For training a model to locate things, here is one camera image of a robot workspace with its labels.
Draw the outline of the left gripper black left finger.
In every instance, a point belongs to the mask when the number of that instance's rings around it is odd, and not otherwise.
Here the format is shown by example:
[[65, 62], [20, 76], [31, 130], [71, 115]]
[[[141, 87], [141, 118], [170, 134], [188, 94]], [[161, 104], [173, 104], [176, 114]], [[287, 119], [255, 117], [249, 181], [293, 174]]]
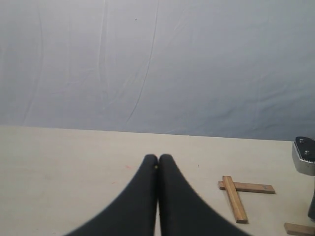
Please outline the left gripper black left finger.
[[69, 236], [153, 236], [157, 213], [158, 158], [144, 157], [119, 196]]

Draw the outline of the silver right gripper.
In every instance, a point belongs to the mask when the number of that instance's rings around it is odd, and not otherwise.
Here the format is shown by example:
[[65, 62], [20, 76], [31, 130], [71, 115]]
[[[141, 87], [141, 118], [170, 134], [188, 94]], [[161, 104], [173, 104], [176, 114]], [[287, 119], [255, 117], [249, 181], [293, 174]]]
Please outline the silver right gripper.
[[292, 159], [297, 172], [314, 176], [315, 141], [307, 137], [296, 137], [292, 145]]

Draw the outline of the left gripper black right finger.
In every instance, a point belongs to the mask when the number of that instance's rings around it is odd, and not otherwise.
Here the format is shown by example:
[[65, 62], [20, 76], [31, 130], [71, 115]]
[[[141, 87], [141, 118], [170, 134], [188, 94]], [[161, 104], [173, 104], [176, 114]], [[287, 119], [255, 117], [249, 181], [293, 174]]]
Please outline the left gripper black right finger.
[[159, 158], [158, 205], [163, 236], [247, 235], [198, 196], [170, 154]]

